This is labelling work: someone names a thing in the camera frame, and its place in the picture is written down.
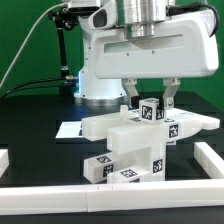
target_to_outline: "black table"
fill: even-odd
[[[159,93],[146,94],[156,96]],[[207,174],[193,158],[196,141],[207,142],[224,158],[224,113],[194,93],[179,92],[175,107],[213,116],[221,128],[167,147],[166,180],[205,179]],[[60,139],[55,136],[63,121],[118,112],[119,106],[75,105],[71,97],[15,96],[0,102],[0,148],[8,148],[10,166],[0,187],[88,184],[82,176],[83,160],[107,152],[106,141]],[[222,223],[224,206],[172,208],[97,213],[1,216],[0,223]]]

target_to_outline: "white foam block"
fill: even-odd
[[[9,166],[8,150],[1,149],[0,150],[0,177],[6,171],[8,166]]]
[[[207,143],[195,143],[194,157],[210,178],[224,179],[224,161]]]
[[[107,138],[107,129],[122,126],[126,119],[138,117],[138,111],[124,111],[82,120],[83,136],[90,141]]]
[[[131,166],[108,174],[107,183],[138,183],[143,181],[150,181],[144,180],[144,177],[149,178],[150,174],[151,172],[146,167]]]
[[[0,189],[0,215],[87,212],[87,186]]]
[[[107,179],[111,172],[130,166],[132,160],[127,156],[120,157],[116,153],[106,153],[84,160],[84,177],[91,183],[99,183]]]
[[[87,198],[89,212],[224,205],[224,180],[99,185]]]
[[[80,131],[82,130],[82,122],[62,122],[56,138],[82,138]]]

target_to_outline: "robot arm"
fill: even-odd
[[[80,77],[82,88],[88,86],[88,91],[82,89],[83,92],[91,89],[89,82],[103,82],[97,84],[101,86],[99,91],[112,92],[110,86],[115,84],[111,83],[122,79],[122,86],[131,99],[138,96],[135,90],[138,78],[163,78],[167,86],[164,105],[170,109],[180,78],[214,74],[219,64],[214,36],[218,26],[217,12],[208,5],[212,10],[199,11],[205,6],[200,3],[173,6],[171,2],[68,2],[68,10],[73,13],[90,12],[88,18],[79,19],[84,32],[85,57],[88,58],[88,65],[83,69],[88,77]],[[117,89],[117,95],[122,95],[120,88]],[[90,92],[81,95],[95,94]]]

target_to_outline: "white block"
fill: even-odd
[[[210,178],[224,179],[224,161],[207,143],[195,143],[194,158]]]
[[[0,150],[0,177],[6,171],[8,166],[9,166],[8,150],[1,149]]]
[[[87,211],[85,185],[0,189],[0,215]]]
[[[124,111],[95,117],[84,118],[82,120],[82,134],[90,141],[107,138],[107,129],[123,125],[124,119],[138,117],[137,113]]]
[[[125,169],[108,174],[107,183],[138,183],[150,181],[151,171],[146,167],[131,166]]]
[[[115,153],[107,153],[84,160],[84,177],[91,183],[99,183],[107,179],[111,172],[130,166],[133,162],[128,156],[120,157]]]
[[[125,210],[124,188],[116,185],[103,184],[88,188],[88,211]]]
[[[126,210],[224,205],[219,180],[164,181],[126,185]]]
[[[139,119],[148,123],[156,123],[166,118],[166,111],[160,110],[159,100],[154,98],[139,101]]]

